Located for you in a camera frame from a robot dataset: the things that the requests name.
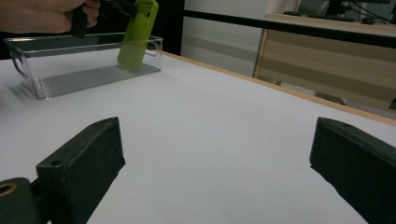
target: clear plastic container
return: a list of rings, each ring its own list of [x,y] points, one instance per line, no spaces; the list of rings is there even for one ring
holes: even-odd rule
[[[122,43],[124,33],[5,39],[21,84],[37,99],[84,90],[162,69],[163,39]],[[135,69],[117,62],[121,47],[146,48]]]

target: white tabletop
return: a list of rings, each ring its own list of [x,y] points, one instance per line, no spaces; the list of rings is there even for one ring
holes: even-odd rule
[[[396,127],[164,56],[163,70],[38,101],[0,62],[0,180],[120,118],[127,164],[90,223],[365,223],[309,153],[318,117],[396,146]]]

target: dark background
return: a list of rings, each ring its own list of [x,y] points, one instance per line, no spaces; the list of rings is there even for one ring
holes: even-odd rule
[[[154,23],[152,35],[163,38],[163,50],[180,55],[181,36],[183,32],[183,16],[180,10],[184,9],[184,0],[156,0],[160,6]],[[105,34],[125,32],[129,18],[120,14],[111,7],[111,2],[102,1],[99,8],[98,23],[87,29],[87,34]],[[52,36],[54,34],[10,34],[0,32],[0,60],[9,59],[7,45],[3,39],[14,37]]]

